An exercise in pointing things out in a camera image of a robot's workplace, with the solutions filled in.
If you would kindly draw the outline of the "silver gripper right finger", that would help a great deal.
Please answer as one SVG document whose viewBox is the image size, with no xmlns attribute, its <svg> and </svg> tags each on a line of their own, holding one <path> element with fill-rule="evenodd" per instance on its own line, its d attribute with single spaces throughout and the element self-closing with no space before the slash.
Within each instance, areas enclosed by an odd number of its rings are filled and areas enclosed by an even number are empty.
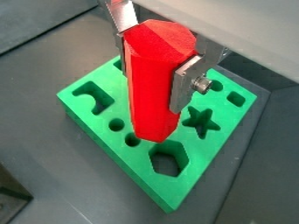
<svg viewBox="0 0 299 224">
<path fill-rule="evenodd" d="M 201 35 L 196 36 L 195 50 L 197 53 L 179 65 L 172 74 L 169 110 L 175 114 L 181 112 L 195 92 L 207 94 L 212 84 L 207 72 L 230 55 L 226 46 Z"/>
</svg>

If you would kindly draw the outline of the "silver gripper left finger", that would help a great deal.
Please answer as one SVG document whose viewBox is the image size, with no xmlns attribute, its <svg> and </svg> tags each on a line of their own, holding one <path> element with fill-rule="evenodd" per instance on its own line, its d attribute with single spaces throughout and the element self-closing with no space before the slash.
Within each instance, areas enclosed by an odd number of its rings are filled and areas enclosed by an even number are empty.
<svg viewBox="0 0 299 224">
<path fill-rule="evenodd" d="M 111 19 L 116 48 L 120 54 L 121 72 L 125 73 L 124 31 L 137 25 L 135 6 L 131 0 L 105 0 L 104 6 Z"/>
</svg>

